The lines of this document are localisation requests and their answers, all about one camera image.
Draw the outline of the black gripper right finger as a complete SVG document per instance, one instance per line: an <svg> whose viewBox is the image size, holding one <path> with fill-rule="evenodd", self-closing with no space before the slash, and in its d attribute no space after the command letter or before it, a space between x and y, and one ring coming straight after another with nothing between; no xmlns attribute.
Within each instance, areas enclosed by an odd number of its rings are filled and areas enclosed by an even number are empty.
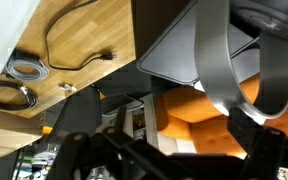
<svg viewBox="0 0 288 180"><path fill-rule="evenodd" d="M249 156L257 153L263 127L240 108L229 110L227 130Z"/></svg>

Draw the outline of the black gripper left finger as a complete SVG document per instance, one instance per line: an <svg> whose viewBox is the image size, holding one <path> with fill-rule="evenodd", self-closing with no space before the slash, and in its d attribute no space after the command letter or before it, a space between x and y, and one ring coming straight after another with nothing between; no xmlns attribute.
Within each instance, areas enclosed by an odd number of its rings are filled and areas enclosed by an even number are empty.
<svg viewBox="0 0 288 180"><path fill-rule="evenodd" d="M116 133L121 133L123 131L126 120L126 114L127 114L127 108L125 106L120 106L118 108L114 124L114 130Z"/></svg>

